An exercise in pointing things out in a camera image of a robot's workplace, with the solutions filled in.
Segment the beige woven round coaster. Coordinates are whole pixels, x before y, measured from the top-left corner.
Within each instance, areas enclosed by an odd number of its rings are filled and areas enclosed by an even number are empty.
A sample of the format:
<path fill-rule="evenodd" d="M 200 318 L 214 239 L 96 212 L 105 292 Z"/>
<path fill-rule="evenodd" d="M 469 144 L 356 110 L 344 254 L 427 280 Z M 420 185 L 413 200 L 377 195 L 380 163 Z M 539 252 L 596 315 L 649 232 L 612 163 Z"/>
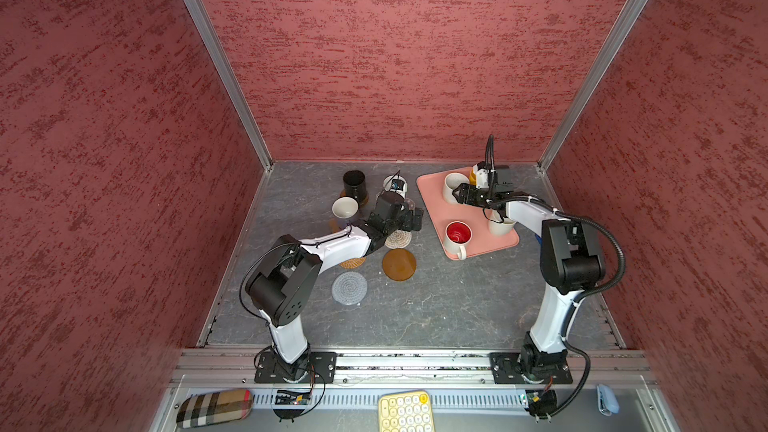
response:
<path fill-rule="evenodd" d="M 412 233 L 409 231 L 396 230 L 389 235 L 385 241 L 385 246 L 389 249 L 406 248 L 412 241 Z"/>

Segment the blue mug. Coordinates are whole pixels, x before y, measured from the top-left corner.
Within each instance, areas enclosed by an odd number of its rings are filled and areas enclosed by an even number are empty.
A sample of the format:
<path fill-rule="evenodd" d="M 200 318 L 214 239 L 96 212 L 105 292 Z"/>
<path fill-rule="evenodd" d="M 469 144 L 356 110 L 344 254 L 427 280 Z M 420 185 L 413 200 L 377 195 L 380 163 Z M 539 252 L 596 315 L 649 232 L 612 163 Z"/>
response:
<path fill-rule="evenodd" d="M 405 198 L 408 191 L 407 181 L 400 174 L 393 174 L 385 178 L 383 190 L 394 192 Z"/>

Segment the white mug back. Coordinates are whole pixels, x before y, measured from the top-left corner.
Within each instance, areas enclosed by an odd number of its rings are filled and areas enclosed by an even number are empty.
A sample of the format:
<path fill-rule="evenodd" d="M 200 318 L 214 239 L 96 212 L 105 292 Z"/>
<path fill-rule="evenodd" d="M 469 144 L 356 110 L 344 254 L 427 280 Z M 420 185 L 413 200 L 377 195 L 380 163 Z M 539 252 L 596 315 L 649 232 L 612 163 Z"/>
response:
<path fill-rule="evenodd" d="M 457 205 L 458 201 L 453 195 L 454 191 L 463 184 L 469 184 L 469 178 L 459 172 L 448 173 L 443 182 L 443 198 L 446 203 Z"/>

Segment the purple mug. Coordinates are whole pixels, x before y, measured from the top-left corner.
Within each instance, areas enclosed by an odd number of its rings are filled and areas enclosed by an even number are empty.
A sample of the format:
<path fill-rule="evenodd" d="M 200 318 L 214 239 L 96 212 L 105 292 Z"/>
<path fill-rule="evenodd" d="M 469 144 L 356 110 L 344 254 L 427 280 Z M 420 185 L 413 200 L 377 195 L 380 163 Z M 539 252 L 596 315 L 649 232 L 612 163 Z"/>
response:
<path fill-rule="evenodd" d="M 342 230 L 359 217 L 359 204 L 352 197 L 340 197 L 334 201 L 331 212 L 336 227 Z"/>

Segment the black mug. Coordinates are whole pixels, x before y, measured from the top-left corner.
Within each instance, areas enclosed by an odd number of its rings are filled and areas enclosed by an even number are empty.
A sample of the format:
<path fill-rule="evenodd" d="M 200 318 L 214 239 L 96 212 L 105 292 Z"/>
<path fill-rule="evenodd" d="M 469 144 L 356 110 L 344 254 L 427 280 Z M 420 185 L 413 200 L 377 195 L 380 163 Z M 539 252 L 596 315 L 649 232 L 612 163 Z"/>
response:
<path fill-rule="evenodd" d="M 368 197 L 366 176 L 361 170 L 349 170 L 343 174 L 344 196 L 353 198 L 358 203 L 364 202 Z"/>

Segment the brown wooden round coaster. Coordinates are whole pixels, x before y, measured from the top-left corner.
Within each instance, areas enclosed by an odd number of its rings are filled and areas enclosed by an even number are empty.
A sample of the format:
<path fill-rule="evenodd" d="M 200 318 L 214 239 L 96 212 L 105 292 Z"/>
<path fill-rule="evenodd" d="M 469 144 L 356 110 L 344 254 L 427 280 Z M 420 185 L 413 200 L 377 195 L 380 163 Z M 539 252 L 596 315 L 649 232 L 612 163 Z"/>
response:
<path fill-rule="evenodd" d="M 382 260 L 384 274 L 394 281 L 409 280 L 417 270 L 415 256 L 404 248 L 392 249 Z"/>

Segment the grey round coaster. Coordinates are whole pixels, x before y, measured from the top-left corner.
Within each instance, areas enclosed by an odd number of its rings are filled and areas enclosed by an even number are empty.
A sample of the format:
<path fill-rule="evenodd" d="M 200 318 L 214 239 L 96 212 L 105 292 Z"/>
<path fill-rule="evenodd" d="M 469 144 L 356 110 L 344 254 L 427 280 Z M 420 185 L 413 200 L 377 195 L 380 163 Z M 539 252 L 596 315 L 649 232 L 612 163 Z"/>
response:
<path fill-rule="evenodd" d="M 346 272 L 339 275 L 332 284 L 332 298 L 344 306 L 359 304 L 367 295 L 368 283 L 363 275 L 357 272 Z"/>

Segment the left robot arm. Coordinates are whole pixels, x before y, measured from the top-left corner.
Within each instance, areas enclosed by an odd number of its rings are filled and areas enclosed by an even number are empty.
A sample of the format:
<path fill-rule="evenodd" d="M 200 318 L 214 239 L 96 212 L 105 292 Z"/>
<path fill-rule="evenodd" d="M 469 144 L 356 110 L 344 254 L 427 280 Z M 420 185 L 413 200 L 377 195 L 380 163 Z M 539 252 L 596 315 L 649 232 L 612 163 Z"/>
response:
<path fill-rule="evenodd" d="M 249 267 L 238 298 L 246 312 L 267 324 L 268 351 L 285 381 L 299 382 L 311 370 L 301 312 L 318 277 L 343 262 L 373 254 L 398 230 L 421 229 L 423 210 L 406 204 L 405 191 L 405 180 L 395 173 L 384 181 L 367 218 L 351 217 L 339 231 L 319 238 L 283 235 Z"/>

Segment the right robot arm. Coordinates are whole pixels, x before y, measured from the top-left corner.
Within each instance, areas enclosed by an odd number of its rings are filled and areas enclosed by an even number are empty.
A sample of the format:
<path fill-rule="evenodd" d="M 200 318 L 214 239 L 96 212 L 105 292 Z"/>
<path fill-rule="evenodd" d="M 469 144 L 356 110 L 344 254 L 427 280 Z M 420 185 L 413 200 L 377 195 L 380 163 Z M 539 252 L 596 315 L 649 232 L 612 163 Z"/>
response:
<path fill-rule="evenodd" d="M 496 163 L 495 138 L 486 142 L 475 182 L 452 192 L 457 203 L 480 209 L 499 226 L 522 225 L 540 239 L 540 271 L 546 289 L 537 319 L 518 356 L 518 372 L 541 381 L 566 365 L 576 349 L 568 342 L 581 303 L 621 281 L 626 257 L 615 237 L 599 223 L 567 214 L 545 200 L 519 191 L 509 168 Z"/>

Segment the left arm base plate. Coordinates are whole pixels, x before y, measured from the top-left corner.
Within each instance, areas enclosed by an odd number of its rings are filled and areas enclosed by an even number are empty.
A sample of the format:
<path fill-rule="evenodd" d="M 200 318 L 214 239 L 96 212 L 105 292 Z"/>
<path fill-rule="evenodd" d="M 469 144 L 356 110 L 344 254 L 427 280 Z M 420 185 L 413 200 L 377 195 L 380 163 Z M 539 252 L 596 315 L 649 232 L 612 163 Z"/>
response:
<path fill-rule="evenodd" d="M 320 384 L 334 381 L 338 354 L 334 352 L 305 352 L 294 363 L 285 361 L 272 349 L 260 352 L 254 358 L 256 384 L 287 383 Z"/>

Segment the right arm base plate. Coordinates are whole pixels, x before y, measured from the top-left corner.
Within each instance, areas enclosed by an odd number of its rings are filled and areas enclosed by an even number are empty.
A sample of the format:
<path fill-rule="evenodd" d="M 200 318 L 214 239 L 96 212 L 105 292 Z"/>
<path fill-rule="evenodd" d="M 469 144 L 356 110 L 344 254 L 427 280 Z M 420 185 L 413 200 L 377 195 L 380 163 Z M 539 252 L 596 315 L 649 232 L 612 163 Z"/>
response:
<path fill-rule="evenodd" d="M 489 354 L 490 370 L 494 383 L 512 385 L 545 386 L 569 385 L 573 383 L 567 355 L 538 354 L 523 351 L 492 352 Z"/>

